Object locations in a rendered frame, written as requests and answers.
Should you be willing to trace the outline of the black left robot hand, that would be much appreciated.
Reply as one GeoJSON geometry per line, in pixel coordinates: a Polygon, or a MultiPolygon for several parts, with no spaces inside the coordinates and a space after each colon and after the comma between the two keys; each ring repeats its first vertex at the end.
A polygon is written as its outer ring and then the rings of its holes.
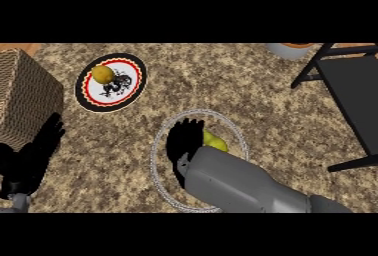
{"type": "Polygon", "coordinates": [[[36,191],[63,134],[60,114],[53,113],[19,151],[0,143],[1,199],[8,200],[17,193],[29,196],[36,191]]]}

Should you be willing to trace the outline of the yellow round fruit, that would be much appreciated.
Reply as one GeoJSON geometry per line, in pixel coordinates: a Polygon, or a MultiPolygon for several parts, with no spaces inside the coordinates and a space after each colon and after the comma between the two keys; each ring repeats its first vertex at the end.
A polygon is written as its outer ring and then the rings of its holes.
{"type": "Polygon", "coordinates": [[[113,81],[115,73],[107,66],[98,65],[91,68],[91,76],[98,84],[107,84],[113,81]]]}

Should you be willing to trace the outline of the brown wicker basket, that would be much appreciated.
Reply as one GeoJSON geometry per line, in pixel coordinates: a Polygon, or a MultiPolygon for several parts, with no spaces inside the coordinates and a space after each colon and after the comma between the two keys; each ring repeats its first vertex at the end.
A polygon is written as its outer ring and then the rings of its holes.
{"type": "Polygon", "coordinates": [[[0,143],[14,151],[32,141],[53,112],[63,111],[63,86],[22,49],[0,52],[0,143]]]}

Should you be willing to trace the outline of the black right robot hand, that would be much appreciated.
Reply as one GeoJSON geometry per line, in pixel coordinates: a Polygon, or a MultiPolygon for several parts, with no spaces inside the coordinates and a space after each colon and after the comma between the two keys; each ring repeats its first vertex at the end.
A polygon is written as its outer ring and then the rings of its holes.
{"type": "Polygon", "coordinates": [[[196,153],[196,150],[203,144],[203,121],[185,118],[177,122],[169,129],[165,150],[166,157],[172,164],[172,173],[175,175],[180,187],[184,187],[184,176],[177,169],[177,161],[183,155],[187,155],[187,160],[196,153]]]}

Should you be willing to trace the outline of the black tiered shelf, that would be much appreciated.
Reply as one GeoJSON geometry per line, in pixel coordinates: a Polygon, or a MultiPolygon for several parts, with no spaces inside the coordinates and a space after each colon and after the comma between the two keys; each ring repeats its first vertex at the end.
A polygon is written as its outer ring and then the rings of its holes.
{"type": "Polygon", "coordinates": [[[378,43],[333,48],[324,43],[296,75],[290,88],[321,80],[366,156],[327,167],[329,172],[378,166],[378,43]]]}

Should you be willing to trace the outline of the grey pot with orange top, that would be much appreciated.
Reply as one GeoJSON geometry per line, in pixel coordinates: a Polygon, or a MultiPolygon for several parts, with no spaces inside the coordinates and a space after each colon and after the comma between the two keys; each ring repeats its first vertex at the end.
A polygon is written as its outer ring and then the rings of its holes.
{"type": "Polygon", "coordinates": [[[287,60],[299,59],[305,56],[311,43],[267,43],[267,50],[280,58],[287,60]]]}

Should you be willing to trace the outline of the round grey-rimmed placemat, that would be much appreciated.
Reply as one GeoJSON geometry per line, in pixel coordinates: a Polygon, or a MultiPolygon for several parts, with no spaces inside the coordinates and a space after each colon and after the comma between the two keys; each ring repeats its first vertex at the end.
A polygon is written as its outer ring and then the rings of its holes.
{"type": "Polygon", "coordinates": [[[150,146],[150,156],[149,156],[149,162],[150,162],[150,177],[152,177],[152,182],[154,185],[154,188],[157,190],[157,193],[160,195],[160,197],[163,198],[165,202],[183,213],[221,213],[221,209],[211,206],[211,207],[205,207],[205,208],[197,208],[197,207],[191,207],[184,205],[183,203],[180,203],[171,196],[171,194],[166,192],[160,181],[159,181],[159,175],[157,175],[157,171],[156,171],[156,152],[157,152],[157,143],[159,143],[159,139],[162,136],[162,132],[163,130],[178,121],[180,118],[185,117],[190,114],[208,114],[214,117],[216,117],[228,126],[228,128],[231,129],[234,136],[239,140],[239,146],[242,149],[242,153],[243,153],[243,159],[249,160],[249,148],[247,148],[247,144],[242,135],[242,132],[237,128],[237,126],[234,125],[234,123],[230,121],[230,119],[216,111],[211,110],[211,109],[190,109],[185,110],[183,112],[180,112],[175,116],[172,116],[171,118],[168,118],[159,127],[154,139],[153,139],[153,143],[150,146]]]}

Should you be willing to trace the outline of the round black red white plate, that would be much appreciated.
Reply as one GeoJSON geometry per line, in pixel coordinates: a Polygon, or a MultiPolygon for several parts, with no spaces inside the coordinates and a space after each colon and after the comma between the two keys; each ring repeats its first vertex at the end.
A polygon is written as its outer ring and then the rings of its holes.
{"type": "Polygon", "coordinates": [[[126,107],[141,95],[147,80],[143,61],[128,53],[112,53],[94,59],[82,69],[75,82],[75,98],[79,106],[94,113],[106,113],[126,107]],[[107,67],[113,80],[100,84],[92,68],[107,67]]]}

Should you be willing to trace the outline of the yellow-green eggplant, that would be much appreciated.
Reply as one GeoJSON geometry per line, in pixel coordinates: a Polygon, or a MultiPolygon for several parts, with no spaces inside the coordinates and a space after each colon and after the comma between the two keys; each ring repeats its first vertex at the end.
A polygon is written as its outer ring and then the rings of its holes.
{"type": "Polygon", "coordinates": [[[219,137],[216,137],[208,130],[203,130],[203,145],[214,147],[222,152],[228,151],[224,140],[219,137]]]}

